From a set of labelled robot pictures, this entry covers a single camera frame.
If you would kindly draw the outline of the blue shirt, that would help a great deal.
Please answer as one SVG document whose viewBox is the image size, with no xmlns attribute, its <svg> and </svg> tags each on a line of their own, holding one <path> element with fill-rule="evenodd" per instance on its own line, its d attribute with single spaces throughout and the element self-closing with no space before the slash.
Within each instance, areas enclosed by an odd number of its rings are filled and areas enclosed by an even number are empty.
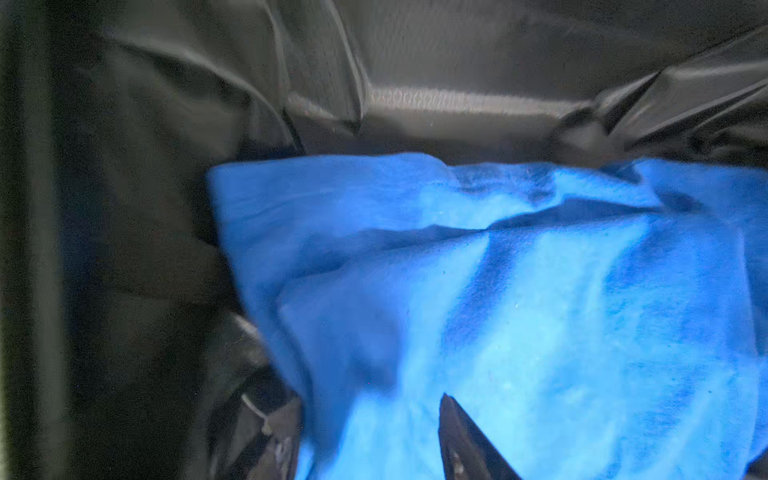
<svg viewBox="0 0 768 480">
<path fill-rule="evenodd" d="M 526 479 L 739 479 L 767 447 L 767 174 L 424 154 L 208 174 L 303 479 L 437 479 L 451 396 Z"/>
</svg>

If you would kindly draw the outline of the blue suitcase black lining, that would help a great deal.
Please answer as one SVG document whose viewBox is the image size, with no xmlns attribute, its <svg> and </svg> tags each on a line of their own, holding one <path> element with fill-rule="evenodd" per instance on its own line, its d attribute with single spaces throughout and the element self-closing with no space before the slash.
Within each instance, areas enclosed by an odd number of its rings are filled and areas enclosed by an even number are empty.
<svg viewBox="0 0 768 480">
<path fill-rule="evenodd" d="M 236 160 L 767 164 L 763 1 L 5 1 L 1 475 L 222 479 L 240 314 L 205 175 Z"/>
</svg>

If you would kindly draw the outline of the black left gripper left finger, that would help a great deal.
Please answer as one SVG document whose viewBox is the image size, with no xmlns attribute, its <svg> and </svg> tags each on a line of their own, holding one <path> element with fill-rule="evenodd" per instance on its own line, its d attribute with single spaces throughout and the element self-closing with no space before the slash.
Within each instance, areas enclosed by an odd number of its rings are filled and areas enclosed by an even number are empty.
<svg viewBox="0 0 768 480">
<path fill-rule="evenodd" d="M 246 415 L 246 442 L 221 473 L 222 479 L 295 479 L 303 433 L 301 400 L 292 395 L 280 406 L 265 411 L 246 394 L 240 396 Z"/>
</svg>

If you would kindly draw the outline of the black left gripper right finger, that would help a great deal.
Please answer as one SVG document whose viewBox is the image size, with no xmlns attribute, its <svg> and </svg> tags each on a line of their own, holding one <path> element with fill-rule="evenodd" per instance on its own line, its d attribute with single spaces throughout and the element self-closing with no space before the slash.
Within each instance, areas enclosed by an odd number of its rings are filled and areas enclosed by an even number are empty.
<svg viewBox="0 0 768 480">
<path fill-rule="evenodd" d="M 461 405 L 447 394 L 440 401 L 438 436 L 446 480 L 521 480 Z"/>
</svg>

